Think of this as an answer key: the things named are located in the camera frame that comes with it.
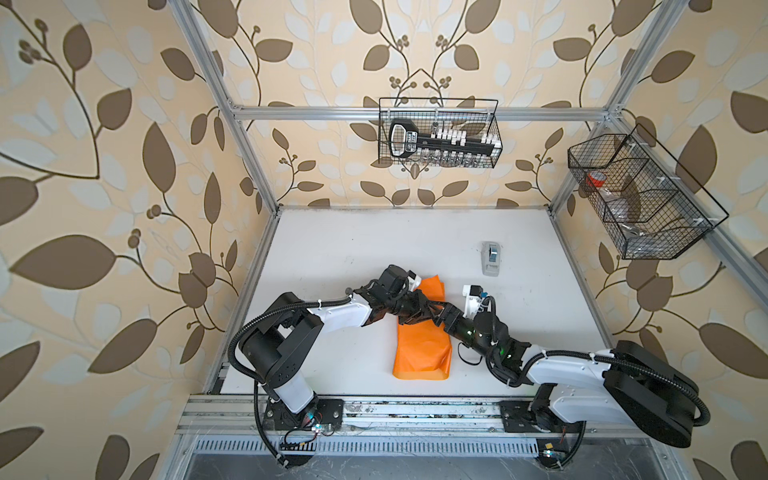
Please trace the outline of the orange wrapping paper sheet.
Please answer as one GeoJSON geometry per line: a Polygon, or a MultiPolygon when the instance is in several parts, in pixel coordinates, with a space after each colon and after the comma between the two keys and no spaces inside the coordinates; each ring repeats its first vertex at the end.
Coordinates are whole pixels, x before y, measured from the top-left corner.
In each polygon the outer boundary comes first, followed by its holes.
{"type": "Polygon", "coordinates": [[[397,326],[393,376],[399,380],[443,381],[450,375],[452,344],[431,320],[397,326]]]}

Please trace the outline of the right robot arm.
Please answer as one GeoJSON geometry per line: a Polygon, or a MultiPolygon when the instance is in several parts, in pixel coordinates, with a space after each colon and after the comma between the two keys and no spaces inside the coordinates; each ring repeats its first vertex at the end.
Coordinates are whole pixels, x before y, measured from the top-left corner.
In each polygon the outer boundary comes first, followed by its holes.
{"type": "Polygon", "coordinates": [[[598,352],[545,349],[512,338],[490,307],[473,319],[447,302],[432,302],[434,323],[479,353],[509,388],[535,385],[529,416],[556,431],[590,422],[635,426],[667,445],[687,448],[711,413],[693,382],[628,341],[598,352]]]}

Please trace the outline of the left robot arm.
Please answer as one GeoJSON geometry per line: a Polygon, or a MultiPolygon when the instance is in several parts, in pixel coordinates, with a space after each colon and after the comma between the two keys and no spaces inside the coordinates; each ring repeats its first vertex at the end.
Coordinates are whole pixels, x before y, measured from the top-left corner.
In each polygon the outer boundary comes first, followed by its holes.
{"type": "Polygon", "coordinates": [[[230,366],[268,396],[261,425],[271,414],[279,430],[338,427],[342,401],[321,400],[301,372],[315,342],[324,334],[372,325],[388,315],[398,320],[393,374],[400,379],[444,380],[452,346],[437,319],[444,310],[440,278],[422,279],[388,266],[379,278],[348,290],[341,300],[308,301],[281,294],[264,313],[246,323],[227,347],[230,366]]]}

